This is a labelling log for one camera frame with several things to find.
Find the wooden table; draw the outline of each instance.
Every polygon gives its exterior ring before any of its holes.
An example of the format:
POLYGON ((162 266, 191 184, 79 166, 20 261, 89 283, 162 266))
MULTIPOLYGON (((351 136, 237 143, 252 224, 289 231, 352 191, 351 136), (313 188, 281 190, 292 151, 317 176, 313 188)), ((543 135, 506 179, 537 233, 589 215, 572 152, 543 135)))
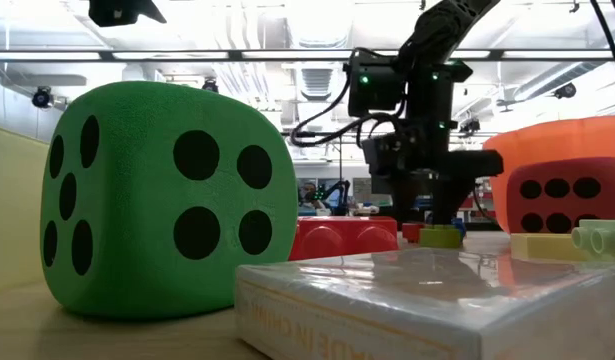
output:
MULTIPOLYGON (((470 233, 467 251, 508 251, 501 233, 470 233)), ((44 283, 0 292, 0 360, 238 360, 267 357, 237 338, 233 310, 114 323, 66 313, 44 283)))

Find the green lego piece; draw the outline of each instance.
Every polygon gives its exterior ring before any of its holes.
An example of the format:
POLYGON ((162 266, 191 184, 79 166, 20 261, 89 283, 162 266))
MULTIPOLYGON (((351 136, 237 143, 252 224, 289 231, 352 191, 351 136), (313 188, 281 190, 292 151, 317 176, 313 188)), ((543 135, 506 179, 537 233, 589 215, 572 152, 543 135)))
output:
POLYGON ((454 225, 427 225, 420 229, 420 242, 422 247, 457 249, 461 245, 460 230, 454 225))
POLYGON ((297 214, 287 146, 261 113, 179 85, 106 85, 74 101, 52 139, 45 279, 82 314, 231 306, 238 265, 288 259, 297 214))
POLYGON ((615 261, 615 220, 581 220, 571 237, 590 260, 615 261))

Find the plastic-wrapped box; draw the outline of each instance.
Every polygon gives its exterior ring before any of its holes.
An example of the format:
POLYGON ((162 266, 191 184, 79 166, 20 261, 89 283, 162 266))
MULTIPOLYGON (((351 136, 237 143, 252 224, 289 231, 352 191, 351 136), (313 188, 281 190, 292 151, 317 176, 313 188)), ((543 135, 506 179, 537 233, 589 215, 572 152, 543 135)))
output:
POLYGON ((273 359, 612 359, 615 264, 414 249, 241 266, 240 336, 273 359))

